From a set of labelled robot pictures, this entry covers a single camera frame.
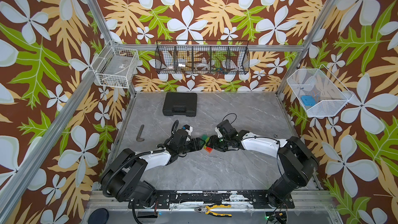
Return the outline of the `red lego brick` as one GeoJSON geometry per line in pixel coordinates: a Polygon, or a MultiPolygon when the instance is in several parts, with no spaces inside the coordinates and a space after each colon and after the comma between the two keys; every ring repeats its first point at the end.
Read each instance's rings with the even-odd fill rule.
{"type": "Polygon", "coordinates": [[[204,149],[208,152],[208,153],[211,153],[212,151],[213,151],[213,149],[212,148],[210,148],[210,147],[207,147],[207,146],[205,146],[204,147],[204,149]]]}

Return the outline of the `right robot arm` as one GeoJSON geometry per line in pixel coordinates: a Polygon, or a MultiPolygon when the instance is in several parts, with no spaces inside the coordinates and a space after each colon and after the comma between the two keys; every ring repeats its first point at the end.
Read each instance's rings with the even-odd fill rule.
{"type": "Polygon", "coordinates": [[[276,139],[242,130],[238,133],[213,135],[206,146],[221,152],[241,149],[274,157],[278,168],[283,171],[267,190],[267,201],[272,207],[282,206],[294,190],[305,187],[319,167],[314,154],[295,136],[276,139]]]}

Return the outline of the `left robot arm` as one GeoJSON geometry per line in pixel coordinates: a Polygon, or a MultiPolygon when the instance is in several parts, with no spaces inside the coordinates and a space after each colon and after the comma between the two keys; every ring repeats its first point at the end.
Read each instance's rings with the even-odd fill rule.
{"type": "Polygon", "coordinates": [[[187,153],[201,150],[204,146],[205,141],[192,138],[189,130],[178,129],[155,150],[134,152],[126,148],[102,174],[102,193],[105,197],[123,202],[136,190],[145,171],[167,166],[187,153]]]}

